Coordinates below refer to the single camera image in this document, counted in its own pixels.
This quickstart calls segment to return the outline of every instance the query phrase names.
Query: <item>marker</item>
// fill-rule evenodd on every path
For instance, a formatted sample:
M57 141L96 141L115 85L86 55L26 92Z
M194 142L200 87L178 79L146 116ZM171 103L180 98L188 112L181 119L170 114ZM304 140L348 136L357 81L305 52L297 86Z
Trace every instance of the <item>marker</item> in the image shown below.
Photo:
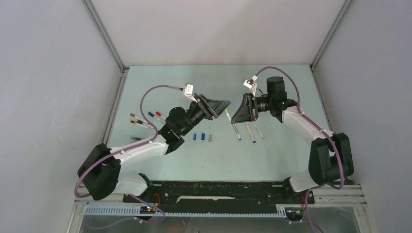
M141 120L137 120L137 123L142 124L142 125L144 125L144 126L147 126L147 127L151 128L151 129L153 129L153 127L152 127L151 125L146 124L146 123L144 123L144 122L141 121Z
M143 127L143 128L146 128L146 129L150 129L149 127L147 127L147 126L144 126L144 125L142 125L142 124L140 124L140 123L137 123L136 121L130 121L130 123L132 123L132 124L135 124L135 125L139 125L139 126L141 126L141 127Z
M138 120L141 120L141 121L143 121L144 123L146 123L146 124L149 124L145 119L143 119L143 118L140 118L140 117L138 117L138 116L136 116L135 114L133 114L133 113L131 113L130 114L132 117L134 117L134 118L136 118L136 119L138 119Z
M149 116L154 117L156 120L162 122L163 124L166 124L166 122L160 118L158 118L157 116L155 116L153 113L149 112Z
M232 118L229 115L229 111L227 110L227 108L224 110L224 112L226 113L227 118L229 118L229 122L232 120ZM238 128L236 127L235 124L230 123L233 126L233 129L235 130L236 134L238 135L238 139L239 141L242 140L242 138L240 137L240 133Z
M133 139L133 140L135 140L135 141L140 141L140 140L141 140L140 137L133 137L133 136L131 136L130 138Z
M248 131L249 134L250 134L250 138L252 139L252 142L253 142L253 143L256 143L255 137L253 136L253 133L252 133L252 130L250 129L249 124L248 124L247 122L245 122L245 125L246 125L246 128L247 128L247 131Z
M166 120L166 117L164 117L163 115L161 115L160 112L156 112L156 114L157 114L160 118L162 118L163 120Z
M265 138L265 136L263 136L262 132L260 131L260 129L258 128L258 126L256 125L256 123L254 121L252 121L253 125L255 126L255 128L257 129L257 131L259 132L260 136L262 137L262 139Z

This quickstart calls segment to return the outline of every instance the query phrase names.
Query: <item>white wall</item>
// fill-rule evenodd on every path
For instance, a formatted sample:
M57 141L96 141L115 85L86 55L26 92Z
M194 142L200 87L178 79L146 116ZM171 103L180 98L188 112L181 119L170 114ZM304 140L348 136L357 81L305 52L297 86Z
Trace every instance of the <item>white wall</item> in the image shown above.
M120 72L80 0L0 3L0 232L63 232Z
M126 65L310 64L344 0L94 0Z
M410 232L412 1L356 0L316 76L378 231Z

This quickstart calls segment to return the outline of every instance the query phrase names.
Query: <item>black mounting plate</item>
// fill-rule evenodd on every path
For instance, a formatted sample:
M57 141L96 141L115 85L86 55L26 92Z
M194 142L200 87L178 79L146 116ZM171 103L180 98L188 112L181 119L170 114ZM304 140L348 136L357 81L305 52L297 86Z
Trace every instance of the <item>black mounting plate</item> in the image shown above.
M284 195L283 182L183 182L152 181L161 199L160 208L169 213L271 214L277 204L302 204L300 193ZM229 200L180 199L181 196L234 197ZM138 203L124 195L123 202ZM157 196L148 200L158 203ZM309 204L314 204L313 197Z

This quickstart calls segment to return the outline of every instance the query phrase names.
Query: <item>aluminum frame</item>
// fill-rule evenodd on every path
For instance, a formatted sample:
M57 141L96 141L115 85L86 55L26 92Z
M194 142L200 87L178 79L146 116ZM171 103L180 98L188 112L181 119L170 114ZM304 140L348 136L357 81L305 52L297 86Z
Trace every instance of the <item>aluminum frame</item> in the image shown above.
M121 70L120 73L120 80L116 89L115 97L111 103L110 112L108 114L108 119L106 122L105 129L103 131L101 141L104 143L108 143L110 138L114 120L116 118L116 113L120 104L121 95L124 89L125 81L128 74L128 68L125 67L123 64L113 42L110 39L98 13L96 12L92 0L82 0L87 9L88 13L90 14L91 20L95 24L96 28L98 29L99 33L102 36L105 44L108 46L113 58L115 59L119 69ZM344 19L344 16L348 12L353 0L346 0L343 4L341 10L339 11L335 21L333 22L325 40L323 41L321 47L319 48L311 66L312 71L315 69L319 60L321 59L326 47L330 43L331 39L333 38L338 26L340 25L341 21ZM319 90L319 85L316 81L316 75L313 74L316 86L318 88L318 94L320 95L320 99L322 104L324 103L323 98L321 96L321 92ZM326 119L329 122L329 118L324 106ZM79 188L79 193L87 193L86 188L81 185ZM366 205L365 197L363 196L363 192L360 185L345 185L343 190L335 190L330 187L322 187L313 191L313 195L315 198L315 204L310 204L309 207L352 207L357 219L358 227L360 233L376 233L375 226L373 224L371 215L369 213L368 207ZM85 211L87 210L88 206L91 205L110 205L110 206L139 206L142 204L139 203L123 203L123 195L122 194L112 194L107 198L94 201L91 197L87 197L84 199L75 199L73 203L72 210L70 212L70 216L68 219L68 223L66 226L66 233L79 233L81 229L81 225L83 223L83 217L85 215ZM294 208L300 207L300 205L294 204L279 204L276 205L278 208Z
M80 193L87 193L86 188L81 185L79 189ZM315 203L310 204L309 208L312 207L352 207L357 220L358 228L360 233L376 233L375 226L373 224L369 209L366 205L365 197L363 196L362 188L360 185L345 185L342 190L336 190L331 187L324 186L313 191ZM93 200L91 197L83 199L75 199L72 211L70 213L70 218L67 224L66 233L79 233L81 225L83 222L83 217L87 207L103 207L103 206L127 206L134 208L135 206L143 206L141 203L123 203L123 194L112 194L107 198L99 201ZM296 204L278 204L276 205L280 211L284 211L286 208L300 207ZM185 213L170 213L169 216L188 216ZM210 215L213 217L226 217L218 215ZM281 217L281 216L252 216L250 217Z

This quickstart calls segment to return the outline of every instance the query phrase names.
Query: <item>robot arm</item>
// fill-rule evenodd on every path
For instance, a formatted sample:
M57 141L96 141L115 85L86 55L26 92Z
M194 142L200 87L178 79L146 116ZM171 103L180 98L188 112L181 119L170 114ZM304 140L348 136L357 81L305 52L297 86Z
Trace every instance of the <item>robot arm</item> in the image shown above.
M147 192L151 185L144 174L135 173L135 165L151 157L166 155L178 149L185 136L203 119L213 120L230 105L230 101L210 100L204 95L192 95L193 85L187 83L184 95L192 100L185 111L174 107L166 118L166 124L153 139L144 140L121 146L108 148L104 143L97 145L85 162L79 168L79 177L101 158L115 154L93 168L83 179L83 184L94 200L101 200L111 193L133 194L135 196L151 197Z
M316 123L305 118L302 110L298 110L296 101L287 98L282 77L268 78L266 80L267 94L255 97L256 79L257 77L254 76L244 82L243 85L250 91L243 95L243 101L232 117L231 123L256 121L259 113L270 111L273 117L294 129L310 145L308 170L287 178L285 185L290 186L294 192L300 192L340 178L337 157L329 156L332 146L323 132L333 140L338 149L344 176L353 174L349 138L344 133L335 134L332 131L317 128Z

